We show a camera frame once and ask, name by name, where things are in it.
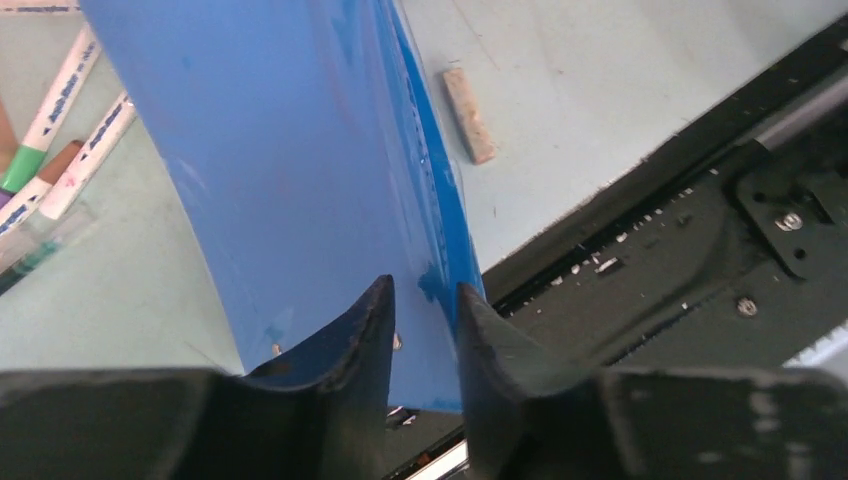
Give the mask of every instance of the white table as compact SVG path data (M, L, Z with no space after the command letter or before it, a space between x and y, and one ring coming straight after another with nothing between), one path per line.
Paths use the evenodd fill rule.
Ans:
M848 10L848 0L403 0L481 267L508 256ZM22 134L81 17L0 18L0 96ZM462 66L498 144L471 166L436 75ZM120 91L101 60L55 145ZM94 232L0 298L0 369L241 372L176 192L141 122L83 199Z

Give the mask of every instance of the blue plastic folder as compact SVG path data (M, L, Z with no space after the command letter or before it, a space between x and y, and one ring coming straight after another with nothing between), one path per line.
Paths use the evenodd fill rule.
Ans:
M482 282L393 2L81 4L176 185L245 369L390 273L403 348L389 403L460 410L455 288Z

